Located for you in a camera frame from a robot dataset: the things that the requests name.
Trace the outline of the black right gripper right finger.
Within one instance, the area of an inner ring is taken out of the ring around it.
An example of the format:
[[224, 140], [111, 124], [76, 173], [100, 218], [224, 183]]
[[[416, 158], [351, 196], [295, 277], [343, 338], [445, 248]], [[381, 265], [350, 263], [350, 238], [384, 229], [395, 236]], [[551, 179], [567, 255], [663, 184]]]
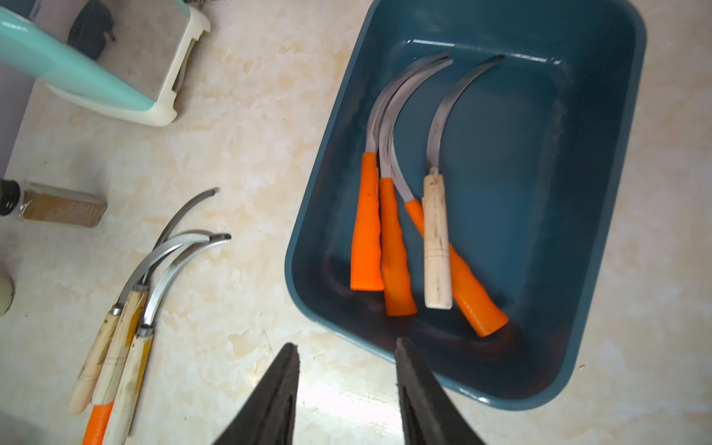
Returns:
[[397, 339], [394, 356], [407, 444], [484, 444], [455, 408], [410, 339]]

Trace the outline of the orange handle sickle boxed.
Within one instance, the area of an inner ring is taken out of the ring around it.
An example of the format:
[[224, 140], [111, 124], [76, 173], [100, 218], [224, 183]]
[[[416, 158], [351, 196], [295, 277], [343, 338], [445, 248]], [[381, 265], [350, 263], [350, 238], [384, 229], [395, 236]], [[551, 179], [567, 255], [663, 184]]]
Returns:
[[[413, 224], [424, 235], [424, 211], [421, 201], [413, 195], [405, 181], [395, 152], [394, 137], [389, 141], [390, 159], [394, 174], [393, 183], [404, 202]], [[452, 292], [459, 309], [479, 337], [489, 337], [509, 322], [509, 317], [491, 300], [465, 260], [450, 244]]]

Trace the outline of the teal plastic storage box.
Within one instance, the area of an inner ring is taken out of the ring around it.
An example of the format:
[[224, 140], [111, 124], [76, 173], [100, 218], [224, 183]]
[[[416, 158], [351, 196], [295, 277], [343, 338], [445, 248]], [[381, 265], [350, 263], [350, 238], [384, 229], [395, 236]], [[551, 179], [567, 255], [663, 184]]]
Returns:
[[[409, 337], [444, 387], [491, 407], [534, 409], [573, 372], [632, 126], [646, 31], [628, 1], [376, 1], [345, 72], [287, 248], [289, 294], [316, 324], [391, 360]], [[450, 239], [509, 318], [479, 337], [463, 313], [391, 318], [350, 289], [368, 115], [410, 63], [448, 53], [395, 127], [416, 195], [426, 136], [455, 82], [496, 55], [446, 124]]]

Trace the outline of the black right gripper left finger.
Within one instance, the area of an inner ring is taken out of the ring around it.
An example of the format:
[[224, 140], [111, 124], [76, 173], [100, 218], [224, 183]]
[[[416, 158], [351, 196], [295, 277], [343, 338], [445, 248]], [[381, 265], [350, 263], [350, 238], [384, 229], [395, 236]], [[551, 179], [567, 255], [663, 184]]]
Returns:
[[291, 444], [300, 379], [297, 346], [286, 343], [214, 444]]

